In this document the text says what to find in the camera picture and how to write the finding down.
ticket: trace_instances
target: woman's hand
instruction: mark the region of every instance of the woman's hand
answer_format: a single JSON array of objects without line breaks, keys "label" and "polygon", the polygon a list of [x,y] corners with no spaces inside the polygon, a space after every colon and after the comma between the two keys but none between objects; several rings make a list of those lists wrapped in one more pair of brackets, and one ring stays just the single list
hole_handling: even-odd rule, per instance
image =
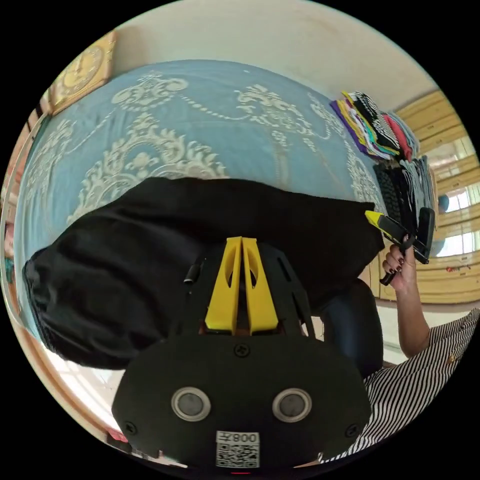
[{"label": "woman's hand", "polygon": [[417,289],[417,266],[413,247],[410,247],[405,255],[402,255],[398,246],[392,245],[382,267],[387,273],[397,272],[390,283],[396,292],[408,293]]}]

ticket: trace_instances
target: black cloth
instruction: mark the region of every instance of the black cloth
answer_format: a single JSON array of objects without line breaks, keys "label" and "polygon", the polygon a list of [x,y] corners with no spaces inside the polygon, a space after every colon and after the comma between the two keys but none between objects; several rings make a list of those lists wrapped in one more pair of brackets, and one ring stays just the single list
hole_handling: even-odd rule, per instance
[{"label": "black cloth", "polygon": [[363,379],[384,365],[382,324],[370,287],[359,278],[321,309],[323,340],[351,359]]},{"label": "black cloth", "polygon": [[124,369],[168,336],[183,280],[208,246],[243,236],[283,251],[315,314],[384,248],[364,214],[373,208],[246,180],[149,178],[36,252],[23,281],[48,349]]},{"label": "black cloth", "polygon": [[354,96],[356,100],[353,102],[353,105],[374,128],[377,134],[377,143],[383,147],[399,151],[399,141],[390,125],[384,119],[377,104],[370,96],[361,91],[354,92]]},{"label": "black cloth", "polygon": [[373,166],[373,171],[375,172],[388,216],[399,224],[402,224],[397,191],[395,190],[394,183],[388,174],[388,170],[384,168],[383,165],[379,164]]}]

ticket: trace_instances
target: blue bedspread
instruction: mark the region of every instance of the blue bedspread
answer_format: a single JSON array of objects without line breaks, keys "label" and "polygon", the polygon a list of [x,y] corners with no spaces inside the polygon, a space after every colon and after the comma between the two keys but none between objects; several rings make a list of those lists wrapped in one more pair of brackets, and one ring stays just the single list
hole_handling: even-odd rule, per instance
[{"label": "blue bedspread", "polygon": [[248,179],[385,212],[372,166],[328,98],[271,71],[182,60],[118,76],[52,118],[30,151],[14,238],[22,321],[37,337],[25,261],[146,177]]}]

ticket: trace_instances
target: purple cloth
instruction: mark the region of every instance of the purple cloth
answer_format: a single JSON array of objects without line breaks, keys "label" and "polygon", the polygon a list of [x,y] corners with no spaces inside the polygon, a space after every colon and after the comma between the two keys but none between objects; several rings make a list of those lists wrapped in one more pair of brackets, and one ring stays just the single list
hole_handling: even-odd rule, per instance
[{"label": "purple cloth", "polygon": [[332,107],[333,111],[338,115],[338,117],[340,118],[340,120],[342,121],[342,123],[345,125],[346,129],[348,130],[348,132],[350,133],[350,136],[353,138],[353,141],[355,142],[355,145],[357,146],[357,148],[365,155],[369,156],[370,158],[374,159],[374,160],[385,160],[384,158],[380,157],[380,156],[377,156],[377,155],[372,155],[368,148],[365,146],[365,145],[362,145],[360,142],[359,142],[359,138],[357,136],[357,134],[355,133],[355,130],[350,126],[350,124],[348,123],[348,121],[345,119],[345,117],[342,115],[342,112],[340,111],[340,108],[337,104],[337,101],[334,100],[334,101],[331,101],[330,102],[330,106]]}]

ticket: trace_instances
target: red cloth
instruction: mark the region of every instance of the red cloth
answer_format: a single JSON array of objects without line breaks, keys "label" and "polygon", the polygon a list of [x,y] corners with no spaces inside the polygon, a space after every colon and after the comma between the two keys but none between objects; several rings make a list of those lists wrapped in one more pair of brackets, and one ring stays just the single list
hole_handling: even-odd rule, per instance
[{"label": "red cloth", "polygon": [[112,438],[114,438],[115,440],[117,440],[118,442],[124,442],[126,444],[129,442],[127,440],[127,437],[123,433],[121,433],[120,431],[114,430],[113,428],[108,428],[107,431],[110,434],[110,436]]},{"label": "red cloth", "polygon": [[393,118],[390,118],[387,114],[384,113],[383,118],[390,125],[390,128],[393,130],[393,133],[395,134],[401,149],[405,152],[406,159],[409,162],[411,162],[412,149],[409,147],[409,144],[407,143],[407,137],[405,136],[404,131],[402,130],[400,125]]}]

